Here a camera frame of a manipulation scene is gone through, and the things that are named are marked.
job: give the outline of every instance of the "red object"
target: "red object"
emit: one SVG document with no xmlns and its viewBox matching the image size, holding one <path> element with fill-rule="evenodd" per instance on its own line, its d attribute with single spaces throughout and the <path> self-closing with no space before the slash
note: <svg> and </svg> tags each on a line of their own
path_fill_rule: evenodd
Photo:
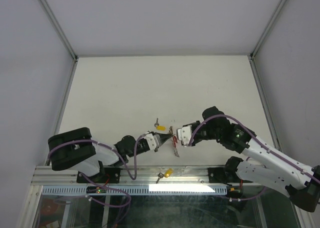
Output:
<svg viewBox="0 0 320 228">
<path fill-rule="evenodd" d="M 44 215 L 44 216 L 50 216 L 56 213 L 58 208 L 59 208 L 59 205 L 55 204 L 53 199 L 44 199 L 41 204 L 40 213 L 41 215 Z"/>
<path fill-rule="evenodd" d="M 109 183 L 109 181 L 110 181 L 110 175 L 109 174 L 105 174 L 107 177 L 108 177 L 108 179 L 106 180 L 106 182 L 104 183 L 104 187 L 106 186 L 106 184 L 108 184 Z"/>
<path fill-rule="evenodd" d="M 178 139 L 177 137 L 174 135 L 172 138 L 172 144 L 174 148 L 177 148 L 177 143 L 178 143 Z"/>
</svg>

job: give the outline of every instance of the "metal frame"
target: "metal frame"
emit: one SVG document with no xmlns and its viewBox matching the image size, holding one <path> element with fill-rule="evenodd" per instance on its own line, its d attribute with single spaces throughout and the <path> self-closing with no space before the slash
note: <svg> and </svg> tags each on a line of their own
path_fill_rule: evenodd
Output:
<svg viewBox="0 0 320 228">
<path fill-rule="evenodd" d="M 47 0 L 38 0 L 41 4 L 45 14 L 47 15 L 49 21 L 51 22 L 53 28 L 55 29 L 58 37 L 62 41 L 65 48 L 68 50 L 70 56 L 73 59 L 73 66 L 70 71 L 70 77 L 67 82 L 65 92 L 62 98 L 61 102 L 61 109 L 59 110 L 57 114 L 57 119 L 55 122 L 54 131 L 52 132 L 53 135 L 57 134 L 60 128 L 60 124 L 63 118 L 64 110 L 66 107 L 66 103 L 68 100 L 68 95 L 71 89 L 72 80 L 75 75 L 77 63 L 78 63 L 78 56 L 76 55 L 74 49 L 72 48 L 71 44 L 69 43 L 63 29 L 61 28 L 57 18 L 55 17 L 52 9 L 50 8 Z M 274 147 L 278 148 L 280 150 L 280 144 L 277 136 L 277 132 L 275 129 L 274 122 L 272 120 L 272 115 L 270 113 L 268 100 L 265 94 L 265 90 L 263 87 L 263 84 L 261 82 L 259 72 L 257 70 L 256 64 L 255 64 L 255 57 L 257 53 L 259 52 L 260 48 L 264 44 L 266 38 L 268 37 L 269 33 L 271 32 L 275 22 L 279 18 L 281 11 L 284 7 L 284 5 L 287 3 L 288 0 L 280 0 L 277 4 L 270 20 L 268 21 L 263 33 L 261 34 L 261 37 L 259 38 L 259 41 L 257 42 L 254 50 L 252 51 L 251 55 L 248 55 L 246 53 L 242 55 L 248 55 L 248 59 L 251 65 L 253 77 L 255 79 L 255 83 L 258 89 L 258 93 L 260 96 L 260 100 L 262 102 L 262 106 L 264 109 L 264 113 L 266 116 L 266 120 L 269 126 L 269 130 L 271 133 L 271 137 L 273 140 Z M 209 184 L 208 179 L 208 173 L 207 173 L 207 166 L 176 166 L 174 167 L 175 173 L 172 175 L 172 179 L 168 180 L 162 180 L 161 182 L 173 182 L 173 179 L 177 179 L 179 183 L 203 183 L 203 184 Z M 139 176 L 137 178 L 137 182 L 139 184 L 149 184 L 150 182 L 155 182 L 157 179 L 157 174 L 160 171 L 163 171 L 167 169 L 167 167 L 157 167 L 157 166 L 140 166 L 138 168 Z M 31 182 L 31 186 L 28 192 L 28 196 L 26 199 L 26 202 L 24 204 L 24 208 L 22 210 L 22 214 L 19 219 L 18 227 L 19 228 L 30 228 L 34 225 L 34 219 L 37 215 L 37 207 L 40 202 L 40 195 L 43 190 L 43 186 L 45 185 L 72 185 L 72 186 L 80 186 L 81 184 L 77 184 L 77 172 L 72 170 L 65 170 L 65 171 L 52 171 L 50 166 L 37 166 L 34 172 L 34 176 Z M 120 180 L 121 185 L 133 185 L 134 183 L 129 178 L 129 176 L 126 174 L 126 172 L 122 172 L 122 179 Z M 215 184 L 216 186 L 224 186 L 224 184 Z M 257 183 L 244 183 L 244 186 L 257 186 L 259 184 Z M 257 199 L 257 209 L 260 214 L 262 228 L 267 227 L 266 226 L 266 220 L 264 218 L 263 213 L 263 207 L 261 204 L 261 200 Z M 313 218 L 310 213 L 303 211 L 295 206 L 296 210 L 296 216 L 298 220 L 300 221 L 301 228 L 315 228 L 315 223 L 313 221 Z"/>
<path fill-rule="evenodd" d="M 211 186 L 225 187 L 223 183 L 209 183 L 208 176 L 209 166 L 139 166 L 138 176 L 135 181 L 131 180 L 127 171 L 122 170 L 120 173 L 120 181 L 114 186 L 147 186 L 155 183 L 158 179 L 160 172 L 165 172 L 167 169 L 174 169 L 174 173 L 161 180 L 161 183 L 176 183 L 176 184 L 204 184 Z M 210 166 L 210 167 L 223 167 L 222 165 Z M 134 167 L 129 166 L 129 171 L 133 174 Z M 77 183 L 78 172 L 76 170 L 62 170 L 53 171 L 51 166 L 37 166 L 34 171 L 34 175 L 31 181 L 32 186 L 79 186 L 82 187 L 84 184 Z M 252 187 L 260 186 L 258 183 L 244 183 L 243 186 Z"/>
<path fill-rule="evenodd" d="M 272 13 L 271 15 L 271 18 L 269 19 L 262 35 L 260 36 L 257 44 L 255 45 L 255 48 L 253 49 L 253 52 L 252 52 L 252 59 L 254 60 L 257 53 L 259 52 L 261 46 L 264 44 L 266 38 L 268 37 L 269 33 L 271 32 L 272 30 L 272 27 L 275 25 L 278 17 L 280 16 L 281 14 L 281 11 L 282 9 L 284 8 L 285 4 L 287 3 L 288 0 L 280 0 L 279 3 L 277 4 L 274 12 Z"/>
<path fill-rule="evenodd" d="M 69 52 L 72 59 L 76 60 L 78 57 L 77 57 L 74 49 L 72 48 L 70 42 L 68 41 L 64 31 L 62 30 L 55 14 L 53 13 L 52 9 L 50 8 L 47 0 L 38 0 L 38 1 L 39 1 L 40 5 L 42 6 L 44 13 L 48 17 L 50 23 L 52 24 L 55 32 L 57 33 L 60 40 L 62 41 L 64 47 L 67 49 L 67 51 Z"/>
</svg>

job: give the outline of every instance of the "led light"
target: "led light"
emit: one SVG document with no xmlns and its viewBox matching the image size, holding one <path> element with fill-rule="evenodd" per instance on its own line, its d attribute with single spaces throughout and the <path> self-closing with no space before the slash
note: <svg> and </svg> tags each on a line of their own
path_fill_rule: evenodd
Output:
<svg viewBox="0 0 320 228">
<path fill-rule="evenodd" d="M 150 192 L 199 192 L 215 193 L 216 191 L 204 184 L 149 184 Z"/>
</svg>

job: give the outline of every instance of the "cable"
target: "cable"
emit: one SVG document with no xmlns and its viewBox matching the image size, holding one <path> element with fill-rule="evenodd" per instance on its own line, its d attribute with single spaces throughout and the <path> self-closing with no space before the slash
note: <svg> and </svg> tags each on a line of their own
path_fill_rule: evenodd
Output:
<svg viewBox="0 0 320 228">
<path fill-rule="evenodd" d="M 107 144 L 104 144 L 104 143 L 100 143 L 96 140 L 93 140 L 93 139 L 79 139 L 79 140 L 73 140 L 73 141 L 69 141 L 69 142 L 66 142 L 66 143 L 63 143 L 63 144 L 60 144 L 58 146 L 56 146 L 55 148 L 53 148 L 52 150 L 50 150 L 49 154 L 48 154 L 48 160 L 50 159 L 50 157 L 52 156 L 52 154 L 58 150 L 58 149 L 61 149 L 62 147 L 65 147 L 65 146 L 68 146 L 68 145 L 74 145 L 74 144 L 78 144 L 78 143 L 94 143 L 98 146 L 101 146 L 101 147 L 104 147 L 104 148 L 107 148 L 108 150 L 114 152 L 118 157 L 119 159 L 122 161 L 126 171 L 128 172 L 128 175 L 129 177 L 132 179 L 132 180 L 136 180 L 137 179 L 137 147 L 138 147 L 138 143 L 139 141 L 145 136 L 145 134 L 142 134 L 138 137 L 138 139 L 136 139 L 136 142 L 134 144 L 134 148 L 133 148 L 133 166 L 134 166 L 134 176 L 132 176 L 132 174 L 130 173 L 130 170 L 126 164 L 126 162 L 124 161 L 124 159 L 122 158 L 122 156 L 118 153 L 118 151 L 116 151 L 115 149 L 113 149 L 112 147 L 110 147 L 109 145 Z"/>
<path fill-rule="evenodd" d="M 135 144 L 134 144 L 134 148 L 133 148 L 134 176 L 132 176 L 132 174 L 131 174 L 131 172 L 130 172 L 130 170 L 129 170 L 127 164 L 126 164 L 126 162 L 124 161 L 124 159 L 123 159 L 122 156 L 118 153 L 117 150 L 113 149 L 112 147 L 110 147 L 110 146 L 107 145 L 107 144 L 100 143 L 100 142 L 98 142 L 98 141 L 96 141 L 96 140 L 93 140 L 93 139 L 73 140 L 73 141 L 69 141 L 69 142 L 65 142 L 65 143 L 63 143 L 63 144 L 60 144 L 60 145 L 56 146 L 55 148 L 53 148 L 52 150 L 50 150 L 50 152 L 48 153 L 47 159 L 49 160 L 50 157 L 52 156 L 52 154 L 53 154 L 55 151 L 57 151 L 58 149 L 61 149 L 62 147 L 65 147 L 65 146 L 68 146 L 68 145 L 73 145 L 73 144 L 78 144 L 78 143 L 88 143 L 88 142 L 90 142 L 90 143 L 94 143 L 94 144 L 96 144 L 96 145 L 98 145 L 98 146 L 102 146 L 102 147 L 104 147 L 104 148 L 106 148 L 106 149 L 114 152 L 114 153 L 119 157 L 119 159 L 122 161 L 122 163 L 123 163 L 123 165 L 124 165 L 124 167 L 125 167 L 128 175 L 129 175 L 129 177 L 130 177 L 132 180 L 136 180 L 136 179 L 137 179 L 137 174 L 138 174 L 138 172 L 137 172 L 137 170 L 138 170 L 138 168 L 137 168 L 137 148 L 138 148 L 138 143 L 139 143 L 139 141 L 140 141 L 144 136 L 145 136 L 145 134 L 140 135 L 140 136 L 136 139 Z M 101 201 L 99 201 L 99 200 L 97 200 L 97 199 L 89 196 L 89 200 L 90 200 L 90 201 L 91 201 L 91 200 L 92 200 L 92 201 L 95 201 L 95 202 L 97 202 L 97 203 L 99 203 L 99 204 L 101 204 L 101 205 L 103 205 L 103 206 L 107 206 L 107 207 L 110 207 L 110 208 L 122 208 L 122 207 L 129 206 L 129 205 L 130 205 L 131 196 L 130 196 L 127 192 L 125 192 L 125 191 L 123 191 L 123 190 L 120 190 L 120 189 L 115 189 L 115 188 L 111 188 L 111 187 L 106 187 L 105 185 L 104 185 L 104 186 L 101 186 L 101 185 L 93 182 L 92 180 L 90 180 L 85 174 L 83 174 L 83 173 L 80 173 L 80 174 L 81 174 L 89 183 L 93 184 L 93 185 L 96 186 L 96 187 L 100 187 L 100 188 L 105 189 L 105 190 L 111 190 L 111 191 L 120 192 L 120 193 L 125 194 L 125 195 L 128 197 L 128 201 L 127 201 L 125 204 L 123 204 L 123 205 L 111 205 L 111 204 L 103 203 L 103 202 L 101 202 Z M 127 212 L 125 213 L 125 215 L 124 215 L 120 220 L 122 220 L 122 219 L 127 215 L 127 213 L 128 213 L 128 210 L 127 210 Z"/>
<path fill-rule="evenodd" d="M 304 172 L 304 170 L 302 168 L 300 168 L 299 166 L 297 166 L 296 164 L 292 163 L 290 160 L 287 160 L 286 158 L 282 157 L 280 154 L 274 152 L 273 150 L 269 150 L 268 147 L 265 146 L 265 144 L 263 144 L 260 140 L 258 140 L 258 138 L 256 138 L 254 136 L 254 134 L 252 134 L 249 129 L 247 127 L 245 127 L 240 121 L 238 121 L 236 118 L 233 118 L 230 115 L 226 115 L 226 114 L 217 114 L 217 115 L 213 115 L 210 116 L 209 118 L 205 119 L 203 122 L 201 122 L 201 124 L 199 124 L 197 126 L 197 128 L 195 128 L 194 132 L 192 133 L 190 142 L 188 144 L 188 146 L 192 146 L 192 142 L 194 141 L 195 135 L 198 132 L 198 130 L 204 125 L 206 124 L 208 121 L 219 118 L 219 117 L 224 117 L 224 118 L 228 118 L 230 120 L 233 120 L 234 122 L 238 123 L 244 130 L 245 132 L 247 132 L 252 139 L 254 139 L 263 149 L 265 149 L 266 151 L 270 152 L 271 154 L 273 154 L 274 156 L 276 156 L 277 158 L 279 158 L 280 160 L 286 162 L 287 164 L 289 164 L 290 166 L 296 168 L 298 171 L 300 171 L 303 175 L 308 176 L 309 178 L 311 178 L 312 180 L 314 180 L 315 182 L 317 182 L 318 184 L 320 184 L 320 180 L 318 180 L 317 178 L 315 178 L 313 175 L 311 175 L 308 172 Z"/>
<path fill-rule="evenodd" d="M 123 194 L 125 194 L 125 195 L 128 197 L 128 201 L 127 201 L 125 204 L 120 204 L 120 205 L 113 205 L 113 204 L 103 203 L 103 202 L 101 202 L 100 200 L 97 200 L 97 199 L 93 198 L 92 196 L 89 196 L 89 195 L 88 195 L 88 197 L 90 197 L 91 200 L 93 200 L 93 201 L 95 201 L 95 202 L 97 202 L 97 203 L 99 203 L 99 204 L 101 204 L 101 205 L 103 205 L 103 206 L 107 206 L 107 207 L 111 207 L 111 208 L 121 208 L 121 207 L 125 207 L 125 206 L 127 206 L 127 205 L 130 204 L 130 202 L 131 202 L 131 196 L 130 196 L 127 192 L 125 192 L 125 191 L 123 191 L 123 190 L 121 190 L 121 189 L 116 189 L 116 188 L 111 188 L 111 187 L 99 185 L 99 184 L 93 182 L 92 180 L 90 180 L 85 174 L 83 174 L 83 173 L 80 173 L 80 174 L 81 174 L 81 176 L 83 176 L 83 178 L 85 178 L 89 183 L 91 183 L 92 185 L 94 185 L 94 186 L 96 186 L 96 187 L 100 187 L 100 188 L 105 189 L 105 190 L 110 190 L 110 191 L 115 191 L 115 192 L 123 193 Z"/>
<path fill-rule="evenodd" d="M 106 185 L 109 183 L 109 181 L 110 181 L 110 175 L 109 175 L 109 174 L 106 174 L 106 176 L 108 177 L 108 179 L 107 179 L 106 182 L 104 183 L 104 186 L 106 186 Z"/>
<path fill-rule="evenodd" d="M 221 198 L 224 198 L 224 199 L 229 199 L 229 200 L 232 200 L 232 201 L 236 201 L 236 202 L 241 202 L 241 201 L 249 201 L 249 200 L 253 200 L 259 196 L 261 196 L 263 193 L 265 193 L 265 191 L 267 190 L 268 188 L 266 186 L 263 187 L 263 189 L 256 195 L 254 196 L 251 196 L 249 198 L 230 198 L 230 197 L 226 197 L 226 196 L 220 196 Z"/>
</svg>

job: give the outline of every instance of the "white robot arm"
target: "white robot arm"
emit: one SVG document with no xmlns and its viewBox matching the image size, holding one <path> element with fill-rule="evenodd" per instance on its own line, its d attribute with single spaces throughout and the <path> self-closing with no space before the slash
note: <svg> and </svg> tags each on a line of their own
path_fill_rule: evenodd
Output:
<svg viewBox="0 0 320 228">
<path fill-rule="evenodd" d="M 311 167 L 290 158 L 215 106 L 206 109 L 202 116 L 203 123 L 196 121 L 177 129 L 182 145 L 195 146 L 202 140 L 216 140 L 229 150 L 253 158 L 264 166 L 232 156 L 224 170 L 241 180 L 282 193 L 305 211 L 315 211 L 320 198 L 320 166 Z M 238 124 L 230 123 L 227 118 Z"/>
</svg>

